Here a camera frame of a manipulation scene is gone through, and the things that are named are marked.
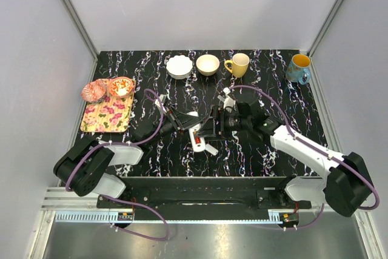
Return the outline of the white battery cover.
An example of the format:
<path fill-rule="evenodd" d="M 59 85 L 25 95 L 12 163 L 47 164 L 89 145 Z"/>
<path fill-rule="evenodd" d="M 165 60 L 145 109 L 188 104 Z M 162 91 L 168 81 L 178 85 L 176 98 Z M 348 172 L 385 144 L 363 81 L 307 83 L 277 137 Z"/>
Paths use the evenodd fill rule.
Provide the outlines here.
<path fill-rule="evenodd" d="M 214 148 L 210 144 L 206 144 L 206 151 L 208 151 L 208 153 L 210 153 L 211 155 L 217 155 L 218 154 L 218 150 L 216 148 Z"/>

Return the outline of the white remote control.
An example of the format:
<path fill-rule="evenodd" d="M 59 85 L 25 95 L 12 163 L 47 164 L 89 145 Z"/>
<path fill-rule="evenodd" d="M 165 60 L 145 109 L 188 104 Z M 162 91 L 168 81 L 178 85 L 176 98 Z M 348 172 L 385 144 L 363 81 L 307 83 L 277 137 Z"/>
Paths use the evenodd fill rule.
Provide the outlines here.
<path fill-rule="evenodd" d="M 201 128 L 201 122 L 199 121 L 195 125 L 191 126 L 189 131 L 189 137 L 192 144 L 192 149 L 194 152 L 203 152 L 206 149 L 206 142 L 204 138 L 200 138 L 197 134 L 197 131 Z M 195 138 L 198 137 L 201 141 L 200 144 L 197 144 Z"/>

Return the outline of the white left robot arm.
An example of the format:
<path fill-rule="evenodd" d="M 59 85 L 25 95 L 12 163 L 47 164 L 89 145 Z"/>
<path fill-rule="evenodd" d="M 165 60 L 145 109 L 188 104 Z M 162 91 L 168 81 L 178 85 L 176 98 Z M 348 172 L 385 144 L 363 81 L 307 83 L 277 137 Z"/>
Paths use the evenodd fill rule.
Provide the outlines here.
<path fill-rule="evenodd" d="M 135 148 L 148 151 L 150 147 L 173 132 L 184 132 L 201 122 L 200 117 L 182 113 L 172 106 L 161 109 L 161 120 L 152 127 L 142 127 L 132 134 L 128 143 L 99 143 L 90 135 L 84 136 L 54 166 L 53 173 L 68 191 L 80 197 L 92 192 L 117 155 L 112 146 Z"/>

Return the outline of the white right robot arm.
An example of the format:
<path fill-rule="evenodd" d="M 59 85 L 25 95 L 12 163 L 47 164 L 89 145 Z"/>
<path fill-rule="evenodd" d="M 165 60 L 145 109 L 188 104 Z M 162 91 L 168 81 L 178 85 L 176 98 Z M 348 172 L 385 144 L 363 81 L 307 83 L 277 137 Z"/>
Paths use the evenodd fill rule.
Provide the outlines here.
<path fill-rule="evenodd" d="M 233 132 L 247 132 L 251 138 L 288 154 L 318 174 L 318 178 L 295 177 L 283 181 L 275 194 L 276 202 L 283 208 L 297 201 L 314 201 L 351 217 L 372 194 L 372 179 L 359 154 L 345 155 L 319 145 L 247 103 L 225 109 L 212 107 L 195 139 L 228 140 Z"/>

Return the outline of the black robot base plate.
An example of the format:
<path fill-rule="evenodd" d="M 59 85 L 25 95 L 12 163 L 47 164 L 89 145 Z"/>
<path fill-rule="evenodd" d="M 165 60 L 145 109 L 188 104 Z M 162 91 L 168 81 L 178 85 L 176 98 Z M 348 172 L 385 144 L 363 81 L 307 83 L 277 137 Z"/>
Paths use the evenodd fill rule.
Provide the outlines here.
<path fill-rule="evenodd" d="M 125 178 L 121 201 L 145 204 L 161 215 L 167 213 L 199 216 L 229 213 L 233 218 L 252 218 L 259 211 L 311 209 L 309 201 L 295 202 L 283 187 L 287 178 Z"/>

